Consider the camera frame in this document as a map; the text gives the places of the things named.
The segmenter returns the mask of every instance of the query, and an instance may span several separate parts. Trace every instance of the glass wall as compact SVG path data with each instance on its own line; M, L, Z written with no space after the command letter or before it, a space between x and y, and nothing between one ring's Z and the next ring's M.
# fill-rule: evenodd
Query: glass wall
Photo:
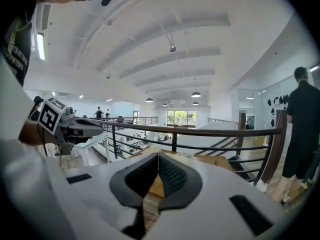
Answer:
M196 128L196 111L168 110L166 112L166 125L168 127Z

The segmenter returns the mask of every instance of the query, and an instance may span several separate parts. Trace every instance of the air vent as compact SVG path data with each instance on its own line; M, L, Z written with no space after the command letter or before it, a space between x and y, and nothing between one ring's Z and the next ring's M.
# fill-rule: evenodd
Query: air vent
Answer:
M62 98L67 98L69 97L69 94L68 93L64 93L64 92L59 92L59 97L62 97Z
M50 4L45 4L43 7L42 13L42 30L46 30L48 28L48 20L49 20L49 13L50 13Z

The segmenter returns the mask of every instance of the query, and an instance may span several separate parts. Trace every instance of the pendant light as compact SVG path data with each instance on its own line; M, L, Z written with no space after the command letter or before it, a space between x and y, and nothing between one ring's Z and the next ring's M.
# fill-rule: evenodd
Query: pendant light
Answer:
M145 102L154 102L154 100L152 98L147 98Z
M197 86L196 86L196 79L194 79L194 87L197 87ZM192 98L198 98L198 97L201 97L201 94L200 94L200 92L198 92L198 91L194 91L194 92L192 93L191 97L192 97Z

